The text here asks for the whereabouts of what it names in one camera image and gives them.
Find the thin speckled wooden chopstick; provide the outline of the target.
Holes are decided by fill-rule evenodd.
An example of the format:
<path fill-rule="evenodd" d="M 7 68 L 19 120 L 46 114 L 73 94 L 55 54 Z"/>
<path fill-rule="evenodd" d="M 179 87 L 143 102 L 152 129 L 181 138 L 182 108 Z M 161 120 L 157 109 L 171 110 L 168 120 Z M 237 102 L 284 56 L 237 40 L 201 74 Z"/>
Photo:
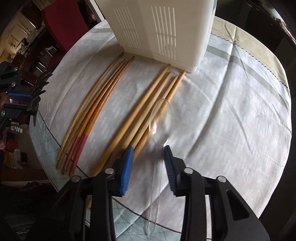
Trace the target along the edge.
<path fill-rule="evenodd" d="M 74 131 L 74 127 L 78 125 L 78 121 L 81 119 L 82 114 L 84 111 L 89 107 L 92 106 L 91 101 L 92 99 L 95 99 L 94 93 L 95 90 L 97 90 L 97 87 L 100 85 L 104 77 L 107 75 L 107 73 L 111 70 L 111 68 L 117 63 L 117 61 L 124 55 L 124 52 L 121 52 L 109 65 L 108 67 L 102 72 L 102 74 L 99 76 L 99 78 L 96 80 L 95 84 L 91 87 L 91 89 L 86 94 L 85 98 L 83 99 L 82 103 L 79 106 L 78 111 L 75 113 L 74 118 L 71 121 L 71 124 L 65 134 L 65 137 L 63 139 L 62 145 L 60 147 L 60 150 L 57 155 L 57 161 L 60 161 L 62 152 L 64 151 L 66 144 L 69 141 L 70 135 Z"/>

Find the red-ended patterned chopstick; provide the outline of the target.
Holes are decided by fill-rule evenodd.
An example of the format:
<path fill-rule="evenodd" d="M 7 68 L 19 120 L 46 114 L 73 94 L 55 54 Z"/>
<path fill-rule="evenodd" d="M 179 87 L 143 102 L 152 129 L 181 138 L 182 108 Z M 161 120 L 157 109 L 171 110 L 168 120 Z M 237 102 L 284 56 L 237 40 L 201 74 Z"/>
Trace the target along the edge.
<path fill-rule="evenodd" d="M 121 76 L 123 75 L 123 73 L 125 72 L 125 70 L 128 68 L 128 66 L 130 65 L 130 63 L 131 63 L 133 60 L 134 60 L 134 58 L 131 57 L 131 59 L 129 59 L 129 60 L 126 61 L 126 64 L 125 64 L 124 68 L 122 69 L 122 71 L 121 71 L 121 72 L 119 73 L 119 75 L 118 75 L 118 79 L 116 80 L 115 83 L 112 84 L 111 89 L 109 89 L 109 90 L 107 91 L 107 95 L 105 95 L 105 96 L 102 98 L 102 101 L 103 101 L 103 102 L 102 102 L 102 105 L 101 105 L 100 108 L 99 108 L 99 113 L 97 113 L 97 114 L 91 119 L 91 122 L 88 124 L 88 127 L 86 128 L 86 137 L 83 137 L 83 138 L 82 138 L 82 148 L 81 148 L 79 151 L 77 151 L 77 152 L 74 153 L 74 155 L 73 155 L 73 157 L 72 157 L 72 159 L 71 159 L 71 161 L 70 161 L 70 164 L 69 164 L 69 167 L 68 167 L 68 170 L 67 170 L 67 172 L 69 172 L 69 176 L 74 175 L 74 172 L 75 172 L 75 169 L 76 169 L 76 167 L 77 167 L 78 161 L 79 161 L 79 159 L 80 159 L 80 156 L 81 156 L 82 150 L 83 150 L 83 148 L 84 148 L 84 146 L 85 146 L 85 144 L 86 144 L 86 141 L 87 141 L 87 139 L 88 139 L 88 137 L 89 137 L 89 135 L 90 135 L 90 132 L 91 132 L 91 130 L 92 130 L 92 128 L 93 128 L 93 126 L 94 126 L 94 124 L 95 124 L 95 122 L 96 122 L 96 120 L 97 120 L 99 114 L 101 113 L 101 111 L 102 111 L 102 109 L 103 109 L 103 107 L 104 107 L 104 105 L 105 105 L 107 99 L 109 98 L 110 94 L 112 93 L 112 90 L 113 90 L 114 87 L 117 85 L 117 83 L 118 83 L 118 81 L 120 80 Z"/>

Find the white grey patterned tablecloth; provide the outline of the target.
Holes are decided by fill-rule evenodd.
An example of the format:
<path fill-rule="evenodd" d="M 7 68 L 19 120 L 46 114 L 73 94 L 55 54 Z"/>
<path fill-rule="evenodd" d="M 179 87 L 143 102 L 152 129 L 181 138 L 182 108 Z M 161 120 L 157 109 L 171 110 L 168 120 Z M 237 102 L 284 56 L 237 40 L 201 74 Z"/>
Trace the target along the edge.
<path fill-rule="evenodd" d="M 56 169 L 69 125 L 89 89 L 122 52 L 107 21 L 86 33 L 49 79 L 30 136 L 52 184 L 68 181 Z M 260 216 L 287 163 L 292 101 L 278 58 L 235 25 L 215 18 L 209 44 L 194 73 L 170 101 L 149 110 L 149 139 L 132 167 L 128 191 L 113 202 L 117 240 L 179 240 L 183 197 L 170 190 L 164 145 L 201 175 L 225 176 Z"/>

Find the light bamboo chopstick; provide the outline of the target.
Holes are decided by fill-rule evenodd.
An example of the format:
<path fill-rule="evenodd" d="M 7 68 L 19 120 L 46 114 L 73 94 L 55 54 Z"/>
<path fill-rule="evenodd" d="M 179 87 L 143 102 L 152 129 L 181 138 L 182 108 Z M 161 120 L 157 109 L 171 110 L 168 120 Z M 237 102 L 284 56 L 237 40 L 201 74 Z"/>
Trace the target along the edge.
<path fill-rule="evenodd" d="M 142 109 L 142 107 L 144 106 L 144 104 L 146 103 L 146 101 L 148 100 L 148 98 L 150 97 L 150 95 L 152 94 L 152 92 L 154 91 L 156 86 L 158 85 L 158 83 L 161 81 L 161 79 L 163 78 L 165 73 L 168 71 L 170 66 L 171 66 L 170 64 L 167 64 L 167 66 L 163 69 L 163 71 L 159 74 L 159 76 L 150 85 L 149 89 L 139 99 L 136 106 L 132 109 L 132 112 L 130 113 L 130 115 L 126 118 L 124 123 L 118 129 L 116 135 L 113 137 L 112 141 L 108 144 L 107 148 L 105 149 L 105 151 L 103 152 L 103 154 L 101 155 L 99 160 L 97 161 L 97 164 L 96 164 L 94 170 L 91 172 L 90 177 L 96 176 L 103 169 L 107 160 L 111 156 L 112 152 L 114 151 L 114 149 L 116 148 L 116 146 L 120 142 L 121 138 L 123 137 L 125 132 L 128 130 L 128 128 L 132 124 L 134 118 L 138 115 L 138 113 L 140 112 L 140 110 Z"/>
<path fill-rule="evenodd" d="M 136 116 L 134 125 L 131 127 L 128 136 L 125 139 L 125 144 L 127 144 L 128 146 L 132 146 L 134 149 L 136 149 L 138 143 L 141 142 L 141 139 L 144 136 L 149 125 L 150 111 L 153 109 L 158 100 L 165 99 L 168 96 L 178 79 L 178 75 L 176 75 L 171 81 L 170 77 L 171 73 L 169 72 L 165 79 L 161 82 L 159 88 L 152 92 L 152 94 L 140 110 L 139 114 Z"/>
<path fill-rule="evenodd" d="M 119 146 L 115 148 L 111 155 L 110 162 L 113 163 L 115 159 L 119 158 L 129 146 L 136 148 L 138 142 L 142 138 L 147 129 L 146 122 L 149 121 L 149 113 L 151 112 L 154 103 L 158 99 L 159 95 L 166 87 L 171 77 L 171 72 L 165 74 L 163 79 L 159 82 L 156 88 L 152 91 L 148 100 L 145 102 L 139 113 L 133 119 L 131 126 L 127 129 L 127 132 L 123 135 L 122 140 L 119 142 Z"/>
<path fill-rule="evenodd" d="M 156 102 L 156 104 L 154 105 L 153 109 L 150 111 L 149 113 L 149 125 L 148 128 L 144 134 L 144 136 L 141 139 L 141 142 L 138 143 L 138 146 L 136 149 L 134 149 L 133 152 L 133 161 L 135 162 L 135 160 L 137 159 L 138 155 L 141 153 L 142 149 L 144 148 L 145 144 L 147 143 L 149 137 L 150 137 L 150 124 L 152 123 L 152 119 L 158 114 L 158 115 L 162 115 L 165 109 L 165 104 L 161 104 L 162 100 L 166 100 L 167 102 L 170 102 L 171 99 L 173 98 L 175 92 L 177 91 L 177 88 L 179 87 L 181 81 L 183 80 L 184 76 L 185 76 L 186 72 L 184 71 L 177 79 L 177 81 L 175 82 L 175 85 L 173 86 L 173 88 L 171 89 L 170 93 L 168 94 L 168 96 L 165 99 L 160 99 Z"/>

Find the red chair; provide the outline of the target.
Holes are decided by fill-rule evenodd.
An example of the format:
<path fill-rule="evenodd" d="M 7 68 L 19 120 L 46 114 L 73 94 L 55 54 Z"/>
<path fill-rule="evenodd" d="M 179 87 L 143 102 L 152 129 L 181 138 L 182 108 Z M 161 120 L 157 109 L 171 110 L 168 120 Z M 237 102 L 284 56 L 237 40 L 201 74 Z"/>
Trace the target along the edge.
<path fill-rule="evenodd" d="M 42 10 L 42 19 L 46 29 L 64 52 L 68 52 L 89 31 L 78 1 L 54 1 Z"/>

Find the clear plastic spoon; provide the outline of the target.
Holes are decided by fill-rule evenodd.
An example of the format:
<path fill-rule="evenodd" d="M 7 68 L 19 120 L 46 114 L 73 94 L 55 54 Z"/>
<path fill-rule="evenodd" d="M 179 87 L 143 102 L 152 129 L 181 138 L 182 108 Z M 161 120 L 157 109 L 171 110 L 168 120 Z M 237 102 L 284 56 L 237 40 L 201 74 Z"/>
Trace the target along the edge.
<path fill-rule="evenodd" d="M 163 148 L 169 141 L 174 125 L 170 103 L 162 100 L 161 104 L 165 104 L 164 112 L 162 115 L 157 114 L 152 119 L 149 129 L 151 134 L 149 137 L 149 160 L 152 165 L 152 182 L 145 227 L 145 233 L 148 237 L 152 237 L 156 230 L 159 200 L 162 190 Z"/>

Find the white plastic utensil holder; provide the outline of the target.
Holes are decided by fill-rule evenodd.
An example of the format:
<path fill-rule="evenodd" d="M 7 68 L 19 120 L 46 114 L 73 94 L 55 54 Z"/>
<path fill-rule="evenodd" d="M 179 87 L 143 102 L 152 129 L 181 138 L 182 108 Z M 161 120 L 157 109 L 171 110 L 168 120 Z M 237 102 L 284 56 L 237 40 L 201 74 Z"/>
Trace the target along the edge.
<path fill-rule="evenodd" d="M 119 45 L 193 73 L 206 52 L 216 1 L 97 1 Z"/>

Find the brown wooden chopstick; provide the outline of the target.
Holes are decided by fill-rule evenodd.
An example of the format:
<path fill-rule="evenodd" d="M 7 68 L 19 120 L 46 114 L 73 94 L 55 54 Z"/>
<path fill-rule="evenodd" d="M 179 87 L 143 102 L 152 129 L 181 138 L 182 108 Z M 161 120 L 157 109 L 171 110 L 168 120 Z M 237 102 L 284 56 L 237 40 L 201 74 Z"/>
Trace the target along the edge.
<path fill-rule="evenodd" d="M 107 80 L 101 85 L 97 87 L 95 90 L 94 97 L 92 99 L 91 104 L 81 116 L 81 119 L 78 121 L 78 125 L 74 127 L 74 131 L 70 135 L 69 141 L 66 144 L 64 151 L 62 152 L 62 156 L 60 161 L 58 161 L 57 169 L 61 170 L 63 175 L 66 174 L 70 161 L 75 152 L 79 151 L 82 148 L 82 138 L 86 137 L 86 128 L 88 124 L 91 122 L 91 119 L 99 113 L 99 108 L 102 105 L 102 98 L 107 95 L 107 91 L 111 89 L 113 83 L 118 79 L 119 73 L 122 71 L 126 64 L 126 60 L 122 60 L 121 63 L 115 68 L 115 70 L 111 73 L 111 75 L 107 78 Z"/>

